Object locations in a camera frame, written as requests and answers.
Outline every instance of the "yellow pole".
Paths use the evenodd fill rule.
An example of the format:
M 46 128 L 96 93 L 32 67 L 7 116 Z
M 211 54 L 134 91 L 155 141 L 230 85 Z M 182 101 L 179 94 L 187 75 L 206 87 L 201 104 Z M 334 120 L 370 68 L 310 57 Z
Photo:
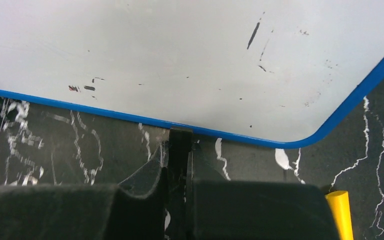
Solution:
M 325 197 L 329 203 L 333 218 L 335 219 L 340 239 L 354 240 L 348 192 L 334 191 L 327 194 Z

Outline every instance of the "white table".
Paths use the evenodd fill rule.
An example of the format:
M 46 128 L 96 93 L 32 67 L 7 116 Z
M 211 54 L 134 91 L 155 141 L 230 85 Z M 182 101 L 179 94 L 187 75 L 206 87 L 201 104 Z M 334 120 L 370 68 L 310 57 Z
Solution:
M 384 1 L 0 0 L 0 96 L 296 148 L 384 78 Z

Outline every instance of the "black mark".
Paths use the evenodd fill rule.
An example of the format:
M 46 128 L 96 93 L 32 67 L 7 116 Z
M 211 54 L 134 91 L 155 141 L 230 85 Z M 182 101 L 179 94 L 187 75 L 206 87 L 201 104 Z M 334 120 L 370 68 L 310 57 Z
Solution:
M 254 31 L 252 32 L 251 38 L 248 41 L 248 47 L 246 48 L 247 50 L 250 49 L 250 45 L 253 43 L 254 37 L 256 36 L 259 26 L 260 26 L 260 22 L 257 22 L 257 26 L 255 26 Z
M 259 56 L 259 60 L 261 61 L 261 58 L 263 57 L 264 51 L 266 50 L 267 44 L 269 43 L 270 38 L 267 39 L 267 42 L 264 45 L 264 48 L 262 49 L 261 56 Z
M 84 89 L 95 91 L 95 88 L 93 86 L 84 86 Z
M 92 78 L 92 83 L 95 82 L 95 79 L 96 79 L 96 80 L 102 80 L 102 81 L 105 81 L 105 79 L 103 79 L 103 78 L 100 78 L 100 77 L 94 77 L 94 78 Z
M 260 69 L 264 70 L 264 72 L 267 72 L 264 67 L 262 67 L 261 65 L 258 65 Z
M 79 89 L 77 88 L 77 86 L 68 86 L 68 89 L 69 89 L 70 91 L 76 91 L 76 92 L 79 91 Z

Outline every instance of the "blue trim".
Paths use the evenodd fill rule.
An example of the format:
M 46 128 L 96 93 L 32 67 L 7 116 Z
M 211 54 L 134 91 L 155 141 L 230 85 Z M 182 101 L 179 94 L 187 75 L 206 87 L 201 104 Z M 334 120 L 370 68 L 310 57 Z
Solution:
M 323 125 L 311 136 L 292 142 L 278 142 L 267 139 L 261 139 L 256 137 L 249 137 L 234 133 L 228 133 L 223 131 L 211 130 L 202 127 L 190 126 L 185 124 L 179 124 L 164 120 L 158 120 L 148 117 L 136 116 L 127 113 L 121 113 L 111 110 L 104 110 L 101 108 L 95 108 L 90 106 L 84 106 L 74 103 L 68 103 L 64 101 L 51 100 L 42 97 L 30 96 L 21 93 L 15 93 L 10 91 L 0 90 L 0 96 L 10 99 L 19 99 L 32 103 L 49 105 L 57 108 L 70 109 L 74 111 L 80 111 L 90 114 L 101 115 L 110 118 L 122 119 L 137 123 L 143 123 L 147 125 L 158 126 L 161 128 L 187 127 L 193 129 L 196 134 L 210 135 L 220 137 L 228 140 L 239 141 L 248 144 L 264 145 L 270 148 L 282 148 L 293 149 L 305 147 L 316 143 L 324 138 L 333 128 L 335 128 L 342 119 L 353 110 L 371 90 L 373 90 L 384 79 L 384 58 L 379 64 L 366 76 L 366 78 L 351 92 L 351 94 L 339 105 L 339 107 L 330 115 L 330 117 L 323 123 Z

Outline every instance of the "gray floor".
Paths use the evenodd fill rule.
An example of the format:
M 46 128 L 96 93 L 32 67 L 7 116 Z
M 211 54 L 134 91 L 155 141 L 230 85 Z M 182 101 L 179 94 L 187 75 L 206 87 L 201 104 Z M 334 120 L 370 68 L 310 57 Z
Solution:
M 0 98 L 0 185 L 119 183 L 147 162 L 168 133 Z M 285 150 L 288 162 L 281 161 L 282 150 L 276 157 L 275 149 L 225 139 L 220 158 L 216 140 L 194 139 L 220 174 L 241 181 L 300 179 L 324 191 L 349 191 L 354 239 L 384 239 L 384 81 L 325 139 Z

